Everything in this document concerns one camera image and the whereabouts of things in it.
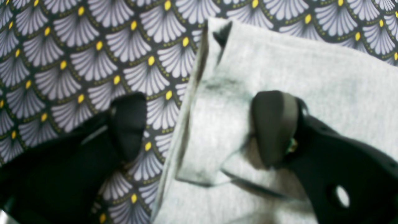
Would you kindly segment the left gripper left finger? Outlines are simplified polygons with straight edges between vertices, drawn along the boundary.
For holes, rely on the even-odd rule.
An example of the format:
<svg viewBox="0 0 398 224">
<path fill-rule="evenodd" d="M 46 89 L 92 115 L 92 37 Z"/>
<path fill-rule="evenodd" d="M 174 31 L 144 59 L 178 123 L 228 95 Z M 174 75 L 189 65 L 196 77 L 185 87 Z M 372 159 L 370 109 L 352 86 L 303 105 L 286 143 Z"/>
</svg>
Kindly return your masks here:
<svg viewBox="0 0 398 224">
<path fill-rule="evenodd" d="M 101 185 L 137 158 L 146 116 L 144 93 L 124 95 L 71 133 L 7 162 L 1 168 L 1 223 L 89 223 Z"/>
</svg>

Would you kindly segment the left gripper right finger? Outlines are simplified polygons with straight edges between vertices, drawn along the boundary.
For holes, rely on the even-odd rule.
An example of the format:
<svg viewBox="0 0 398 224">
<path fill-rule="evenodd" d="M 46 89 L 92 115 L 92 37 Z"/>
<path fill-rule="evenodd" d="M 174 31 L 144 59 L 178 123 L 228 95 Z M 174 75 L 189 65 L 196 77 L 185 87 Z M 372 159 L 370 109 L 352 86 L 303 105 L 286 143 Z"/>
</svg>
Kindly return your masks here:
<svg viewBox="0 0 398 224">
<path fill-rule="evenodd" d="M 397 160 L 337 133 L 289 93 L 258 92 L 251 114 L 262 163 L 296 175 L 318 223 L 397 223 Z"/>
</svg>

